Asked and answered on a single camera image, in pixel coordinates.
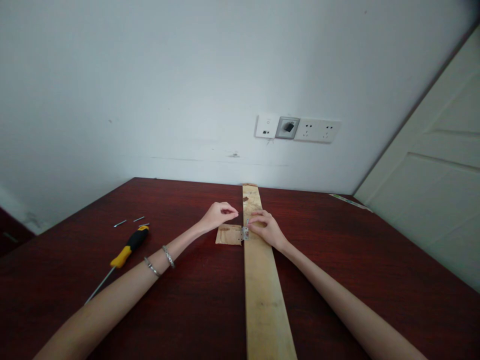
fingers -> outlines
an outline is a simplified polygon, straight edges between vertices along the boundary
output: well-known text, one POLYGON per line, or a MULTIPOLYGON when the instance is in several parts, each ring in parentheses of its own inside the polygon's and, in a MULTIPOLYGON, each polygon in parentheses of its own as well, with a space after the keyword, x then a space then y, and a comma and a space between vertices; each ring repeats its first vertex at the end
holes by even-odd
POLYGON ((220 209, 221 210, 228 210, 228 211, 231 211, 232 213, 237 213, 238 214, 238 211, 233 206, 231 206, 228 202, 221 202, 220 203, 220 209))
POLYGON ((223 214, 223 218, 224 218, 223 222, 235 219, 238 215, 239 215, 238 212, 231 212, 231 213, 228 213, 228 214, 223 214))
POLYGON ((268 224, 270 222, 271 217, 266 217, 263 215, 257 215, 252 217, 250 220, 248 220, 248 223, 256 223, 256 222, 261 222, 261 223, 266 223, 268 224))
POLYGON ((269 213, 267 210, 258 210, 258 211, 252 211, 252 215, 263 215, 265 217, 271 217, 272 214, 269 213))
POLYGON ((252 230, 254 233, 260 235, 262 238, 264 237, 265 227, 260 227, 256 224, 248 223, 248 228, 252 230))

black screwdriver grip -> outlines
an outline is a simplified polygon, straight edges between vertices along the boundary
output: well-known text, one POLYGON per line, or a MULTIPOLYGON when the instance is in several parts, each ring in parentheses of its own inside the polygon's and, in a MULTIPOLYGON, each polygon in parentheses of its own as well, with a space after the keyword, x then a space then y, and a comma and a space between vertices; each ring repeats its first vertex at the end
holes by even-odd
POLYGON ((135 231, 132 236, 128 239, 128 242, 126 243, 126 246, 129 246, 131 249, 131 252, 133 253, 137 248, 142 245, 144 240, 147 238, 149 235, 149 229, 145 228, 143 230, 137 230, 135 231))

screwdriver shaft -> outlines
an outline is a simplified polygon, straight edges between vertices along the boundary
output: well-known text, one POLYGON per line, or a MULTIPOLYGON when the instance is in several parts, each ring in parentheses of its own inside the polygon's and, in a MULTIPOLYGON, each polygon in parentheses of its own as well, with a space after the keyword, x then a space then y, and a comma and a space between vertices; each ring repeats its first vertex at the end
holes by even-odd
POLYGON ((104 284, 105 280, 108 279, 108 277, 110 276, 111 273, 114 272, 114 270, 116 269, 116 267, 112 267, 110 272, 108 273, 107 276, 105 276, 105 278, 103 279, 103 281, 100 283, 100 285, 98 285, 98 287, 95 289, 95 291, 93 292, 92 295, 90 295, 90 297, 88 298, 88 300, 86 301, 85 305, 87 305, 89 303, 90 300, 92 300, 92 298, 95 296, 95 294, 97 293, 97 291, 102 287, 102 285, 104 284))

screwdriver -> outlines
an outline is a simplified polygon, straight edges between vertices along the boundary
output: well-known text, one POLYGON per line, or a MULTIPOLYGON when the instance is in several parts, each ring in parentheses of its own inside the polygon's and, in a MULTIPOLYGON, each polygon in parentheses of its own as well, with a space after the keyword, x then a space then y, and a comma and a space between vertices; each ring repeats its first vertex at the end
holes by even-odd
POLYGON ((111 261, 110 272, 107 274, 107 276, 105 276, 105 278, 100 283, 100 285, 98 285, 98 287, 95 289, 93 294, 90 295, 90 297, 86 301, 85 305, 87 305, 89 303, 89 301, 92 300, 92 298, 95 296, 97 291, 104 284, 105 280, 107 280, 109 278, 110 274, 113 273, 115 269, 120 269, 125 264, 125 262, 127 261, 127 258, 130 256, 130 254, 133 253, 135 250, 137 250, 140 245, 142 245, 144 240, 147 238, 148 234, 149 234, 149 227, 148 226, 140 226, 138 228, 138 230, 135 231, 132 236, 130 236, 130 238, 128 239, 128 242, 126 243, 125 247, 120 252, 120 254, 118 254, 118 256, 111 261))

wooden table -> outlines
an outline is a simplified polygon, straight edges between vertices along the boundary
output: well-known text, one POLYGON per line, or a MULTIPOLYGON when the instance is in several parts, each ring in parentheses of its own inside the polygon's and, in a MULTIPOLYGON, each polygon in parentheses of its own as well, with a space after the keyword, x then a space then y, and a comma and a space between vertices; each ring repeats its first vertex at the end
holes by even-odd
MULTIPOLYGON (((378 216, 324 193, 260 188, 260 196, 296 247, 428 358, 480 358, 480 295, 378 216)), ((110 281, 214 201, 241 212, 242 187, 134 178, 1 258, 0 358, 40 350, 108 273, 132 220, 145 216, 151 234, 110 281)), ((240 214, 232 223, 241 222, 240 214)), ((215 245, 216 232, 181 255, 91 359, 246 358, 243 247, 215 245)), ((298 358, 368 359, 303 275, 274 256, 298 358)))

